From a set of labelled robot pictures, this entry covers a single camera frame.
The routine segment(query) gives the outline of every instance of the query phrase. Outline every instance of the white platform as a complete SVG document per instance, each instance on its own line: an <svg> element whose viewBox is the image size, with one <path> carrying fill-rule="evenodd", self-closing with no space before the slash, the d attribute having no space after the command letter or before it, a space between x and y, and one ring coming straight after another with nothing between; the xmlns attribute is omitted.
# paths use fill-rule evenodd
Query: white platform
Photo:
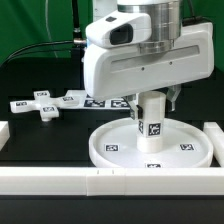
<svg viewBox="0 0 224 224"><path fill-rule="evenodd" d="M199 129L165 119L163 149L143 153L137 149L138 123L120 119L99 127L89 140L90 158L96 167L187 168L209 167L213 145Z"/></svg>

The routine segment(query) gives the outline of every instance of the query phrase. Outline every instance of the white plastic block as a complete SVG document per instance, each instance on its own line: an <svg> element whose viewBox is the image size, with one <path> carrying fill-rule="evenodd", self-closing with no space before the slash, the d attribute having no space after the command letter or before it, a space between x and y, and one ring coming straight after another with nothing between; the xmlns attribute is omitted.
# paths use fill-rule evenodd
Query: white plastic block
<svg viewBox="0 0 224 224"><path fill-rule="evenodd" d="M87 195L124 195L125 170L91 169L86 177Z"/></svg>
<svg viewBox="0 0 224 224"><path fill-rule="evenodd" d="M50 121L54 117L59 117L59 112L54 105L43 105L40 108L40 116L42 121Z"/></svg>
<svg viewBox="0 0 224 224"><path fill-rule="evenodd" d="M73 96L59 97L55 101L58 107L77 106L79 104L79 98Z"/></svg>
<svg viewBox="0 0 224 224"><path fill-rule="evenodd" d="M215 122L206 122L204 132L214 145L214 156L221 167L224 167L224 132Z"/></svg>
<svg viewBox="0 0 224 224"><path fill-rule="evenodd" d="M44 90L44 91L36 91L33 94L34 94L34 99L35 100L41 100L41 99L44 99L45 97L47 97L47 98L50 97L50 92L47 91L47 90Z"/></svg>
<svg viewBox="0 0 224 224"><path fill-rule="evenodd" d="M0 151L2 150L5 143L8 141L9 137L10 137L10 134L9 134L8 122L1 121L0 122Z"/></svg>
<svg viewBox="0 0 224 224"><path fill-rule="evenodd" d="M86 169L0 168L0 195L86 195Z"/></svg>
<svg viewBox="0 0 224 224"><path fill-rule="evenodd" d="M220 168L128 169L126 195L223 195Z"/></svg>
<svg viewBox="0 0 224 224"><path fill-rule="evenodd" d="M10 102L10 106L13 113L24 113L36 110L35 101L32 100Z"/></svg>

